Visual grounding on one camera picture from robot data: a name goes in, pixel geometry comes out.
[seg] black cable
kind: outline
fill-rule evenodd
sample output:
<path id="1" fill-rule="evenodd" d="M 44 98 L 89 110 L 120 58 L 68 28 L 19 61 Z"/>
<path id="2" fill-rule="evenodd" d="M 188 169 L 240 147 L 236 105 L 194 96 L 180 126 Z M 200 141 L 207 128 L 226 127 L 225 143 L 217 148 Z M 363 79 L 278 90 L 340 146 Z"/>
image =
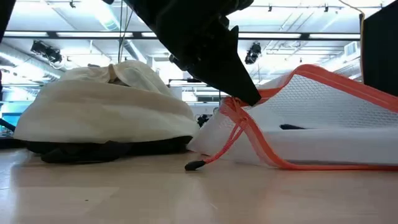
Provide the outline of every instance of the black cable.
<path id="1" fill-rule="evenodd" d="M 122 46 L 122 20 L 123 20 L 123 1 L 121 1 L 121 5 L 120 5 L 120 20 L 119 20 L 119 52 L 118 52 L 118 63 L 120 63 L 120 47 Z"/>
<path id="2" fill-rule="evenodd" d="M 0 118 L 0 126 L 4 126 L 10 131 L 15 131 L 15 126 Z"/>
<path id="3" fill-rule="evenodd" d="M 125 26 L 125 28 L 124 28 L 124 34 L 123 34 L 123 38 L 122 38 L 122 40 L 121 40 L 121 44 L 123 44 L 124 39 L 126 38 L 126 32 L 127 32 L 127 28 L 129 27 L 129 24 L 130 24 L 130 21 L 131 21 L 132 13 L 133 13 L 133 11 L 131 11 L 129 20 L 127 21 L 126 26 Z M 121 46 L 119 47 L 119 53 L 118 53 L 118 58 L 119 58 L 119 60 L 121 60 L 122 54 L 123 54 L 123 47 L 122 47 L 122 45 L 121 45 Z"/>
<path id="4" fill-rule="evenodd" d="M 124 30 L 126 30 L 126 27 L 127 27 L 127 15 L 129 14 L 129 8 L 128 8 L 128 6 L 126 6 L 126 19 L 124 20 L 124 25 L 125 25 L 125 28 L 124 28 Z"/>
<path id="5" fill-rule="evenodd" d="M 51 62 L 51 60 L 50 60 L 50 57 L 49 57 L 49 55 L 48 55 L 47 53 L 45 53 L 45 57 L 46 57 L 47 60 L 49 61 L 49 65 L 50 65 L 51 67 L 53 67 L 54 69 L 59 70 L 59 69 L 61 69 L 61 68 L 63 68 L 63 67 L 65 66 L 65 61 L 64 61 L 64 64 L 63 64 L 61 67 L 56 67 L 54 64 L 52 64 L 52 62 Z"/>

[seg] black fabric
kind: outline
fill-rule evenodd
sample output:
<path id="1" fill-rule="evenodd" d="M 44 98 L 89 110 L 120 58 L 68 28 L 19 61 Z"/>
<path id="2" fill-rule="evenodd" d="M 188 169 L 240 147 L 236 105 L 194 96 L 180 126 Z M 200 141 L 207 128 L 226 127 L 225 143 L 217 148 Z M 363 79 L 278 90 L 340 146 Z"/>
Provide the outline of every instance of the black fabric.
<path id="1" fill-rule="evenodd" d="M 0 1 L 0 43 L 6 31 L 8 21 L 10 20 L 12 10 L 14 9 L 16 0 Z"/>
<path id="2" fill-rule="evenodd" d="M 0 149 L 16 149 L 26 147 L 26 143 L 12 137 L 0 137 Z"/>
<path id="3" fill-rule="evenodd" d="M 150 142 L 96 143 L 27 142 L 28 150 L 41 154 L 48 163 L 110 162 L 123 156 L 144 156 L 186 152 L 191 136 Z"/>
<path id="4" fill-rule="evenodd" d="M 306 128 L 298 127 L 298 126 L 291 125 L 291 124 L 281 124 L 279 127 L 282 128 L 282 130 L 303 130 L 303 129 L 306 129 Z"/>
<path id="5" fill-rule="evenodd" d="M 202 127 L 209 119 L 211 118 L 211 115 L 209 114 L 202 114 L 199 118 L 198 118 L 198 124 L 199 127 Z"/>

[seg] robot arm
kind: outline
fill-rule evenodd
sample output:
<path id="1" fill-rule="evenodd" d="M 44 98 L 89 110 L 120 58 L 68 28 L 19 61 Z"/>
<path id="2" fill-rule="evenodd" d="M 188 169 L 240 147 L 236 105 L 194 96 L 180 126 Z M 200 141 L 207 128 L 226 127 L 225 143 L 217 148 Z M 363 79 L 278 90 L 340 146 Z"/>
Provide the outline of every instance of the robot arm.
<path id="1" fill-rule="evenodd" d="M 170 61 L 193 77 L 241 99 L 260 100 L 238 57 L 239 27 L 227 15 L 253 0 L 125 0 L 170 51 Z"/>

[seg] ceiling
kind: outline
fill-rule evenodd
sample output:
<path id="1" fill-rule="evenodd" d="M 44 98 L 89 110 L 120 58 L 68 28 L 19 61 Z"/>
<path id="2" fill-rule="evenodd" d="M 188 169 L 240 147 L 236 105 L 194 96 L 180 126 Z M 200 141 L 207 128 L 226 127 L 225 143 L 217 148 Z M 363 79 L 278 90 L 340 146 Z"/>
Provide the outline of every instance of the ceiling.
<path id="1" fill-rule="evenodd" d="M 374 14 L 393 0 L 346 0 L 346 2 L 362 7 L 366 16 Z M 101 16 L 105 15 L 100 0 L 74 0 L 75 8 L 70 7 L 68 0 L 17 0 L 7 30 L 54 30 L 54 31 L 102 31 L 106 28 L 101 24 Z M 109 7 L 109 11 L 125 27 L 126 16 L 131 10 L 120 0 Z M 349 32 L 359 33 L 358 12 L 346 7 L 337 0 L 255 0 L 252 6 L 234 12 L 228 16 L 231 28 L 239 26 L 241 32 Z M 135 15 L 126 29 L 129 32 L 150 31 Z M 3 42 L 21 52 L 31 54 L 33 40 L 8 39 Z M 242 61 L 247 50 L 255 40 L 240 40 L 238 55 Z M 68 57 L 70 65 L 62 70 L 86 66 L 88 63 L 105 66 L 116 63 L 119 42 L 117 40 L 44 40 L 47 45 L 61 50 Z M 301 63 L 324 65 L 337 55 L 341 55 L 347 41 L 258 41 L 262 47 L 262 56 L 253 65 L 245 65 L 255 82 L 270 80 L 284 74 Z M 163 69 L 162 78 L 179 72 L 165 65 L 169 51 L 158 40 L 132 40 L 132 44 L 145 57 L 155 59 L 154 68 Z M 123 58 L 132 59 L 123 52 Z M 45 63 L 46 59 L 36 57 Z"/>

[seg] ceiling pipe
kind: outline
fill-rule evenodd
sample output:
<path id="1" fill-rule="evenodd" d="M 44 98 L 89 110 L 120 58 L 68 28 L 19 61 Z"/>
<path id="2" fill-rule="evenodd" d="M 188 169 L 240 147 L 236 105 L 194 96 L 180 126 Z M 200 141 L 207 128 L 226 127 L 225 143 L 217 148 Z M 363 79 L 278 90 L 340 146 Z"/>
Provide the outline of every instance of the ceiling pipe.
<path id="1" fill-rule="evenodd" d="M 330 26 L 331 26 L 333 23 L 335 23 L 337 20 L 339 20 L 340 17 L 341 17 L 341 15 L 342 15 L 342 13 L 339 13 L 337 16 L 335 16 L 335 18 L 333 18 L 328 24 L 326 24 L 326 25 L 321 29 L 321 32 L 324 31 L 325 29 L 327 29 L 328 27 L 330 27 Z M 341 52 L 340 54 L 334 56 L 334 57 L 331 58 L 331 59 L 328 59 L 326 62 L 323 62 L 323 63 L 321 64 L 321 66 L 322 66 L 323 68 L 325 68 L 325 69 L 331 71 L 331 72 L 339 73 L 339 72 L 338 72 L 339 70 L 342 70 L 342 69 L 344 69 L 344 68 L 347 68 L 347 67 L 349 67 L 349 66 L 352 66 L 352 64 L 355 64 L 355 63 L 357 63 L 357 62 L 358 62 L 358 64 L 359 64 L 358 58 L 353 58 L 353 59 L 347 61 L 347 60 L 345 59 L 344 50 L 342 50 L 342 52 Z"/>
<path id="2" fill-rule="evenodd" d="M 278 32 L 282 31 L 282 30 L 285 28 L 287 22 L 288 22 L 289 19 L 293 16 L 293 14 L 294 14 L 294 12 L 291 12 L 291 13 L 290 13 L 290 15 L 289 15 L 289 16 L 287 17 L 287 19 L 284 21 L 284 23 L 279 27 Z M 261 52 L 265 52 L 264 55 L 267 54 L 267 48 L 268 48 L 268 46 L 271 45 L 271 43 L 273 43 L 273 40 L 271 40 L 270 42 L 268 42 L 267 45 L 262 49 Z M 262 58 L 260 58 L 260 60 L 257 60 L 257 65 L 260 64 L 261 59 L 262 59 Z M 252 70 L 250 71 L 250 73 L 249 73 L 249 74 L 250 74 L 250 78 L 253 78 L 253 76 L 256 74 L 256 73 L 254 73 L 254 70 L 255 70 L 255 68 L 252 69 Z"/>
<path id="3" fill-rule="evenodd" d="M 293 21 L 293 23 L 289 26 L 289 28 L 287 29 L 287 32 L 296 24 L 296 22 L 304 15 L 304 12 L 305 11 L 302 11 L 301 13 L 300 13 L 300 15 L 298 15 L 298 17 L 296 18 L 296 20 L 294 20 Z M 308 19 L 313 15 L 313 13 L 314 12 L 312 12 L 309 16 L 308 16 L 308 18 L 306 18 L 304 21 L 303 21 L 303 23 L 298 27 L 298 28 L 300 28 L 305 22 L 307 22 L 308 21 Z M 283 29 L 283 26 L 286 24 L 286 22 L 290 19 L 290 17 L 291 17 L 291 15 L 287 18 L 287 20 L 284 22 L 284 24 L 280 27 L 280 29 L 279 30 L 281 30 L 281 29 Z M 273 51 L 273 49 L 274 49 L 274 47 L 275 46 L 277 46 L 277 44 L 279 43 L 279 40 L 275 43 L 275 45 L 271 48 L 271 51 Z M 271 75 L 271 73 L 273 73 L 273 72 L 275 72 L 276 71 L 276 69 L 275 68 L 273 68 L 272 70 L 270 70 L 268 73 L 267 73 L 267 77 L 269 77 L 269 75 Z"/>
<path id="4" fill-rule="evenodd" d="M 23 4 L 24 2 L 29 2 L 29 3 L 35 3 L 35 1 L 32 0 L 19 0 L 16 4 Z M 64 1 L 47 1 L 48 3 L 51 3 L 51 7 L 70 7 L 70 0 L 64 0 Z M 74 0 L 73 3 L 78 7 L 79 4 L 82 4 L 84 1 L 82 0 Z M 378 4 L 375 6 L 359 6 L 357 7 L 358 9 L 381 9 L 384 7 L 384 4 Z M 111 7 L 121 7 L 121 2 L 117 1 L 114 4 L 111 5 Z M 266 7 L 267 9 L 269 8 L 269 5 L 251 5 L 250 7 Z M 341 9 L 344 8 L 345 6 L 328 6 L 329 9 Z M 307 6 L 277 6 L 277 5 L 272 5 L 272 8 L 280 8 L 280 9 L 297 9 L 297 8 L 303 8 L 303 9 L 324 9 L 324 5 L 307 5 Z"/>
<path id="5" fill-rule="evenodd" d="M 40 2 L 38 2 L 40 4 L 45 4 L 47 7 L 50 7 L 60 18 L 61 20 L 63 20 L 66 24 L 70 25 L 73 29 L 78 30 L 73 24 L 71 24 L 66 18 L 65 16 L 62 14 L 62 12 L 59 10 L 59 8 L 56 7 L 52 7 L 53 6 L 53 1 L 48 1 L 48 0 L 40 0 Z M 90 42 L 90 47 L 95 47 L 95 49 L 99 52 L 101 52 L 103 55 L 105 55 L 105 57 L 107 57 L 109 59 L 109 61 L 112 61 L 112 58 L 107 56 L 101 49 L 99 49 L 97 46 L 95 46 L 95 44 L 92 44 Z"/>
<path id="6" fill-rule="evenodd" d="M 5 43 L 0 44 L 0 53 L 4 54 L 3 56 L 5 57 L 8 55 L 9 58 L 5 59 L 15 64 L 15 67 L 21 66 L 22 64 L 28 64 L 43 71 L 44 75 L 50 75 L 54 78 L 60 78 L 64 74 L 63 71 L 54 69 L 48 63 L 44 63 L 33 56 L 22 53 L 21 51 Z"/>
<path id="7" fill-rule="evenodd" d="M 250 7 L 269 7 L 269 6 L 250 6 Z M 302 8 L 302 9 L 323 9 L 323 8 L 324 8 L 324 6 L 272 6 L 272 7 L 275 7 L 275 8 L 294 8 L 294 9 L 300 9 L 300 8 Z M 348 11 L 348 9 L 349 9 L 349 8 L 346 7 L 346 6 L 328 6 L 328 7 L 329 7 L 329 8 L 341 9 L 341 11 L 340 11 L 340 13 L 339 13 L 337 16 L 335 16 L 330 22 L 328 22 L 328 23 L 321 29 L 320 32 L 323 32 L 324 30 L 326 30 L 327 28 L 329 28 L 332 24 L 334 24 L 337 20 L 340 19 L 342 13 L 344 13 L 345 10 Z M 366 9 L 380 9 L 380 8 L 382 8 L 382 7 L 381 7 L 381 6 L 371 6 L 371 7 L 363 7 L 363 8 L 366 8 Z M 296 31 L 297 31 L 300 27 L 302 27 L 302 26 L 305 24 L 305 22 L 308 21 L 308 19 L 314 14 L 314 12 L 315 12 L 315 11 L 312 11 L 312 13 L 310 14 L 310 16 L 303 22 L 303 24 L 301 24 L 301 25 L 296 29 Z M 301 15 L 293 22 L 293 24 L 290 25 L 290 27 L 288 28 L 287 31 L 289 31 L 289 30 L 292 28 L 292 26 L 300 19 L 300 17 L 302 16 L 302 14 L 303 14 L 303 13 L 301 13 Z M 273 51 L 273 49 L 277 46 L 278 43 L 279 43 L 279 42 L 277 42 L 277 43 L 271 48 L 271 51 Z M 302 44 L 300 47 L 296 48 L 295 51 L 294 51 L 291 55 L 289 55 L 288 58 L 290 58 L 291 56 L 293 56 L 294 54 L 296 54 L 296 53 L 297 53 L 302 47 L 304 47 L 304 46 L 305 46 L 305 44 Z M 330 59 L 330 62 L 328 62 L 327 64 L 325 64 L 326 67 L 329 66 L 329 64 L 333 64 L 333 63 L 335 63 L 336 61 L 341 60 L 341 57 L 343 56 L 343 54 L 344 54 L 344 52 L 341 53 L 341 54 L 339 54 L 339 56 L 336 56 L 336 57 Z"/>
<path id="8" fill-rule="evenodd" d="M 312 10 L 311 14 L 296 28 L 296 31 L 298 31 L 314 15 L 314 13 L 315 13 L 315 11 Z M 287 31 L 289 31 L 293 27 L 293 25 L 301 18 L 301 16 L 303 14 L 304 14 L 304 12 L 301 13 L 301 15 L 294 21 L 294 23 L 289 27 L 289 29 Z M 295 55 L 298 51 L 300 51 L 303 47 L 305 47 L 307 43 L 308 43 L 308 41 L 301 42 L 300 45 L 298 47 L 296 47 L 295 50 L 288 57 L 285 58 L 285 62 L 288 62 L 293 57 L 293 55 Z M 272 69 L 268 72 L 267 76 L 274 73 L 276 70 L 277 69 L 274 67 L 274 69 Z"/>
<path id="9" fill-rule="evenodd" d="M 92 4 L 98 5 L 98 7 L 93 9 L 93 13 L 97 20 L 101 23 L 101 25 L 109 31 L 124 31 L 123 27 L 121 27 L 120 22 L 114 15 L 111 7 L 105 4 L 100 0 L 91 0 Z M 132 43 L 131 40 L 125 40 L 122 43 L 122 40 L 119 40 L 119 44 L 122 44 L 124 49 L 136 60 L 147 63 L 145 56 L 141 54 L 141 52 L 137 49 L 137 47 Z"/>
<path id="10" fill-rule="evenodd" d="M 341 58 L 340 61 L 337 61 L 337 66 L 334 66 L 331 71 L 334 73 L 337 73 L 339 75 L 345 76 L 345 77 L 350 77 L 353 75 L 361 74 L 361 66 L 360 66 L 360 58 L 355 58 L 353 60 L 350 60 L 348 62 L 343 61 L 343 58 Z"/>

